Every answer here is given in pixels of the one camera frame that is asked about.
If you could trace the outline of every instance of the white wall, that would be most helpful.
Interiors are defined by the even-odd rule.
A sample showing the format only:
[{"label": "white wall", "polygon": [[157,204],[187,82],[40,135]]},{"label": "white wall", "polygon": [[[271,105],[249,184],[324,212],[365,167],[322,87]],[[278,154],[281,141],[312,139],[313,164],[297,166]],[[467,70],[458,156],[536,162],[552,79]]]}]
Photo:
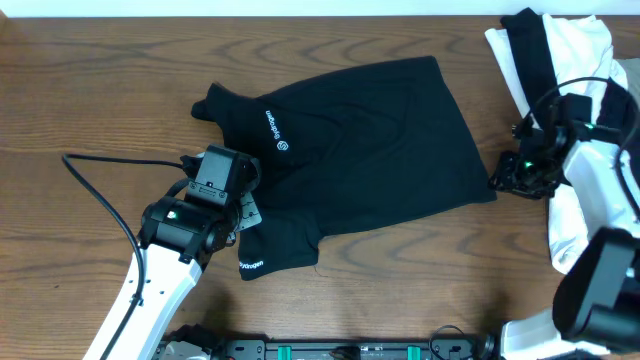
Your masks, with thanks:
[{"label": "white wall", "polygon": [[9,17],[639,15],[640,0],[0,0]]}]

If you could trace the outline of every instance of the wooden table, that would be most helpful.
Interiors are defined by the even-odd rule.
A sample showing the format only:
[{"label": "wooden table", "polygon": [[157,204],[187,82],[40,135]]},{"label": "wooden table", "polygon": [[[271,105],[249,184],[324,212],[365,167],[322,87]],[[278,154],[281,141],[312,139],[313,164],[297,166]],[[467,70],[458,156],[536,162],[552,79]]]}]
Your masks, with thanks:
[{"label": "wooden table", "polygon": [[[640,56],[640,18],[606,17],[617,58]],[[514,148],[518,112],[484,31],[498,17],[10,20],[0,35],[0,358],[75,359],[131,256],[122,231],[60,162],[63,152],[177,160],[221,143],[191,118],[218,81],[257,96],[297,80],[434,55],[487,169]],[[77,162],[137,230],[175,169]],[[551,304],[545,204],[499,194],[320,244],[316,267],[243,282],[219,252],[170,328],[291,338],[481,332]]]}]

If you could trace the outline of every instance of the white cloth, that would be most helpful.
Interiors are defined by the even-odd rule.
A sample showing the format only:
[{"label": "white cloth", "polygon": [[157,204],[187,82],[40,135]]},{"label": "white cloth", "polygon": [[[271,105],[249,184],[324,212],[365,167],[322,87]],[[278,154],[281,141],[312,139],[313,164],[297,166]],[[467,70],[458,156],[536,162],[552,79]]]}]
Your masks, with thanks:
[{"label": "white cloth", "polygon": [[[597,20],[595,16],[567,20],[544,14],[542,22],[558,84],[583,76],[597,76],[610,77],[627,89],[627,76],[613,59],[611,33],[602,20]],[[485,37],[520,116],[524,117],[529,111],[529,104],[518,78],[507,30],[489,29]],[[590,96],[593,99],[591,122],[595,124],[606,88],[603,82],[583,81],[564,86],[559,92],[561,95],[574,93]],[[561,185],[549,200],[549,249],[553,267],[564,274],[569,272],[587,244],[587,226],[578,197],[572,187]]]}]

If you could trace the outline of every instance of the white logo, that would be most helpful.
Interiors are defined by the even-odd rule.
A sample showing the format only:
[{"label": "white logo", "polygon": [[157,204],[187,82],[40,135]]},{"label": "white logo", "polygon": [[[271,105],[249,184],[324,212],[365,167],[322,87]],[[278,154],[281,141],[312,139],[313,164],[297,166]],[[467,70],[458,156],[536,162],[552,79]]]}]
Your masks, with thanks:
[{"label": "white logo", "polygon": [[286,141],[278,141],[278,150],[286,151],[289,148],[289,144]]},{"label": "white logo", "polygon": [[264,262],[262,260],[258,261],[257,263],[253,263],[253,264],[245,264],[242,261],[240,261],[240,269],[257,269],[262,265],[264,265]]},{"label": "white logo", "polygon": [[278,127],[276,126],[276,119],[271,115],[271,111],[267,110],[266,114],[269,125],[271,125],[271,131],[273,131],[273,138],[276,140],[280,139],[280,131],[278,131]]}]

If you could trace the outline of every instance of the black t-shirt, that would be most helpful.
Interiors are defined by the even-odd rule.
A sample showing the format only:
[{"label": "black t-shirt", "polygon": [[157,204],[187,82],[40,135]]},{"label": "black t-shirt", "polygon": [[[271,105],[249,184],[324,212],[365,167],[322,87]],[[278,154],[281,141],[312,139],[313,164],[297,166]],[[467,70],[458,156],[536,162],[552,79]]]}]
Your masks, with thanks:
[{"label": "black t-shirt", "polygon": [[314,265],[326,235],[496,199],[433,57],[360,66],[255,99],[213,84],[192,115],[260,159],[263,222],[240,239],[245,280]]}]

